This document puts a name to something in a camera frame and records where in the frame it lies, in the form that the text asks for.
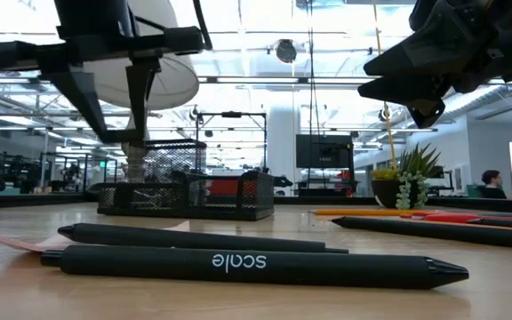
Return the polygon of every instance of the potted plant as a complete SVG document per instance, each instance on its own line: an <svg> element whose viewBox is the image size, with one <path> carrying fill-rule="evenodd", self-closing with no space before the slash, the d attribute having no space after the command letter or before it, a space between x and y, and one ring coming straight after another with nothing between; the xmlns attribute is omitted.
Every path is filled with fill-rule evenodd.
<svg viewBox="0 0 512 320"><path fill-rule="evenodd" d="M405 210L426 204L426 178L439 171L436 164L440 157L435 148L428 152L429 147L417 144L412 151L404 151L396 169L372 171L372 192L380 205Z"/></svg>

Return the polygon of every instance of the black pen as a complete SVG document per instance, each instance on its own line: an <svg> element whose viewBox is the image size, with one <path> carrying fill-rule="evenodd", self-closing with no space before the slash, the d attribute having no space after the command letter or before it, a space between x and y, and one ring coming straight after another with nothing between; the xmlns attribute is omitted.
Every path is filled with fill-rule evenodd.
<svg viewBox="0 0 512 320"><path fill-rule="evenodd" d="M512 229L405 220L345 217L332 220L344 228L387 232L406 236L426 236L473 244L490 244L512 248Z"/></svg>
<svg viewBox="0 0 512 320"><path fill-rule="evenodd" d="M469 220L467 223L478 224L478 225L483 225L483 226L512 228L512 220L499 220L499 219L483 218L483 219Z"/></svg>
<svg viewBox="0 0 512 320"><path fill-rule="evenodd" d="M59 233L86 244L149 246L160 248L255 250L272 252L331 252L348 250L326 248L317 241L274 239L257 236L224 236L152 228L133 228L77 223L59 228Z"/></svg>
<svg viewBox="0 0 512 320"><path fill-rule="evenodd" d="M43 252L41 263L73 275L397 289L469 278L464 267L440 260L374 254L70 245Z"/></svg>

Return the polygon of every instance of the white column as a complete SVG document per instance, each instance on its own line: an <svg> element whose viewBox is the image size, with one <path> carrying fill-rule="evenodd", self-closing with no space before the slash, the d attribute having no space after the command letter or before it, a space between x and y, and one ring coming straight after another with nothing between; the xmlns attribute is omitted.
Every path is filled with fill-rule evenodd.
<svg viewBox="0 0 512 320"><path fill-rule="evenodd" d="M268 112L268 168L274 176L282 176L293 182L291 188L283 190L286 196L293 196L293 190L300 179L300 171L295 167L295 136L300 132L300 108L291 106L271 106Z"/></svg>

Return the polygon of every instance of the ceiling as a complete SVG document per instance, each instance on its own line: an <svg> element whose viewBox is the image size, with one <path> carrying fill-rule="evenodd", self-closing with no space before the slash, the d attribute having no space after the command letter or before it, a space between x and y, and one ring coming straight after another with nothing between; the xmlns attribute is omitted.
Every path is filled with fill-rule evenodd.
<svg viewBox="0 0 512 320"><path fill-rule="evenodd" d="M378 0L378 23L375 23L371 0L317 0L313 16L309 17L305 9L291 0L219 0L203 1L204 17L211 32L214 50L191 56L198 76L236 76L236 77L298 77L310 76L311 59L309 55L308 26L313 26L313 69L315 76L324 77L361 77L365 76L363 65L377 52L375 25L380 28L381 50L386 50L411 34L408 16L414 1ZM192 1L171 0L178 22L181 26L197 25ZM36 44L59 42L55 35L58 24L53 1L49 0L0 0L0 42L21 40ZM298 57L293 64L280 62L275 55L275 47L280 39L291 39L298 49ZM29 77L36 73L6 73L0 77ZM488 88L475 92L473 98L458 94L446 100L448 111L463 109L480 95L487 94ZM307 86L267 84L201 84L199 93L185 106L162 110L151 114L148 126L152 139L178 139L195 134L189 128L195 123L190 114L193 108L200 112L223 112L237 110L243 112L266 113L274 106L292 106L301 111L301 127L309 128L319 123L324 128L357 128L380 126L379 111L383 108L380 101L368 100L358 96L356 90L348 85L322 86L316 92L317 113L309 118L310 99ZM490 107L472 109L472 116L482 116L491 112L491 108L506 108L512 103L511 95L504 98L499 94L497 101ZM102 104L108 125L123 128L128 123L127 108ZM398 105L391 105L393 118L401 122L400 127L409 125L407 113ZM53 128L86 127L83 119L77 116L76 109L48 84L3 84L0 83L0 113L16 114L16 117L0 117L0 125ZM507 119L512 111L493 119ZM255 123L244 117L236 123L231 119L215 117L206 128L213 136L201 140L223 141L220 149L224 158L248 161L260 164L259 156L253 150L236 149L238 141L255 148L263 143L263 123ZM230 131L228 128L243 128L242 131ZM95 139L92 131L56 131L55 136ZM361 139L372 140L372 134Z"/></svg>

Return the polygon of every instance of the desk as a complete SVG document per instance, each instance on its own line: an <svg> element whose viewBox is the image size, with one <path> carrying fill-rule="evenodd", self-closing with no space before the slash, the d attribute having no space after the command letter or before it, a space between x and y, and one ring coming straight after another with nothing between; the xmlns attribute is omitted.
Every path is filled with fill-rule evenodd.
<svg viewBox="0 0 512 320"><path fill-rule="evenodd" d="M512 319L512 249L339 228L281 206L257 222L193 220L194 231L325 241L360 253L427 255L469 269L434 291L67 276L0 245L0 319ZM182 220L106 217L96 204L0 209L0 233L42 240L80 221L161 228Z"/></svg>

